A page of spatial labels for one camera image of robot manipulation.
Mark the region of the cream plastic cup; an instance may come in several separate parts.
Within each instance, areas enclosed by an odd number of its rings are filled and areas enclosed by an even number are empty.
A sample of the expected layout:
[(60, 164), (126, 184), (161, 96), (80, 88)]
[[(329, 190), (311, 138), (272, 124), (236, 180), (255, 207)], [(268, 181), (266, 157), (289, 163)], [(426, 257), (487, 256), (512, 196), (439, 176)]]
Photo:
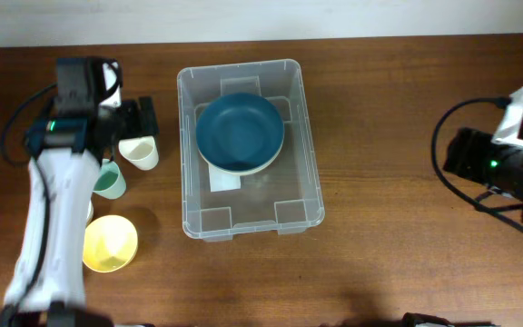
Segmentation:
[(118, 144), (121, 156), (136, 168), (148, 171), (159, 163), (159, 154), (153, 136), (122, 140)]

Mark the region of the mint green plastic cup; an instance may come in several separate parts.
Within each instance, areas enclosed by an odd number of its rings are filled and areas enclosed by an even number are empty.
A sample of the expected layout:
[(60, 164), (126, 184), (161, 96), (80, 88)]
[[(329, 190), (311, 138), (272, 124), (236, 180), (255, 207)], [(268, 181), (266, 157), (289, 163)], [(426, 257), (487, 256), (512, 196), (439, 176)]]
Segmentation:
[(116, 162), (103, 159), (99, 177), (93, 192), (109, 200), (115, 200), (126, 191), (126, 181)]

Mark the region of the blue plate bowl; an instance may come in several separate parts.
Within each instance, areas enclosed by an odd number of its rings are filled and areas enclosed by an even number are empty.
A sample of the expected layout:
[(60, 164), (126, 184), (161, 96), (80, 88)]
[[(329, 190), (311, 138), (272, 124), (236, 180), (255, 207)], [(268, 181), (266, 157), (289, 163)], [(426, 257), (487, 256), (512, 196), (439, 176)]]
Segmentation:
[(256, 94), (223, 95), (196, 122), (198, 151), (225, 169), (266, 162), (284, 139), (285, 124), (277, 107)]

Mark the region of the small white bowl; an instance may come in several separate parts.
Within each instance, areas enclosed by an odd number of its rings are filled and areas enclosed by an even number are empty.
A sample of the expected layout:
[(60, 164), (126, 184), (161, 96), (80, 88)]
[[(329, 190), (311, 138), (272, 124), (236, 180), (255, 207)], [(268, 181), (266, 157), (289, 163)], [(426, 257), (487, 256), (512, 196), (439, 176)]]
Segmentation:
[(89, 224), (94, 217), (94, 206), (92, 201), (89, 201), (86, 216), (86, 225)]

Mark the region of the cream plate bowl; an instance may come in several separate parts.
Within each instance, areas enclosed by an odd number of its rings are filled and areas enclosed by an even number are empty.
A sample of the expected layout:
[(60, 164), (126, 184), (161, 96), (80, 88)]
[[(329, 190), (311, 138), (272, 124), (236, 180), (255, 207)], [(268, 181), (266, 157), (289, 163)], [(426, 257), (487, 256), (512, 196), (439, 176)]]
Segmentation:
[(245, 176), (245, 175), (252, 175), (252, 174), (258, 173), (258, 172), (266, 169), (268, 166), (270, 166), (274, 162), (274, 160), (279, 156), (281, 149), (283, 147), (283, 144), (284, 144), (284, 142), (281, 142), (280, 148), (276, 151), (276, 153), (272, 156), (272, 158), (270, 158), (266, 162), (259, 164), (259, 165), (252, 165), (249, 163), (239, 163), (237, 170), (225, 169), (219, 165), (215, 165), (215, 164), (211, 163), (205, 156), (202, 155), (202, 152), (199, 152), (199, 155), (213, 169), (216, 169), (218, 171), (221, 171), (221, 172), (227, 173), (227, 174), (231, 174), (231, 175)]

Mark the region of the small yellow bowl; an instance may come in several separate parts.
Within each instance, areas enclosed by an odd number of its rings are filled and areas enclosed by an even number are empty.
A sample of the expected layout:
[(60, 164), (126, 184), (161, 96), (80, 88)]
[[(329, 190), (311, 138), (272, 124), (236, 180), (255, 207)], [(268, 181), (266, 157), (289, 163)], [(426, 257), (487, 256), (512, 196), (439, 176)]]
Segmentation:
[(112, 273), (128, 265), (138, 251), (138, 232), (120, 215), (92, 221), (84, 234), (84, 265), (97, 273)]

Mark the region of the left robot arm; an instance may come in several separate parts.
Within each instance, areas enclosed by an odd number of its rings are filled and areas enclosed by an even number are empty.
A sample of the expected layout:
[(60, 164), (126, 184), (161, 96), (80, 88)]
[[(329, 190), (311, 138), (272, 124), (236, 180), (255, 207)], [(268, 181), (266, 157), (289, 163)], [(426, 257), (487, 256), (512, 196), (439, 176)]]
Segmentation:
[(0, 326), (111, 326), (85, 307), (84, 233), (106, 151), (159, 133), (153, 102), (122, 100), (123, 68), (113, 58), (59, 58), (57, 94), (25, 132), (30, 202)]

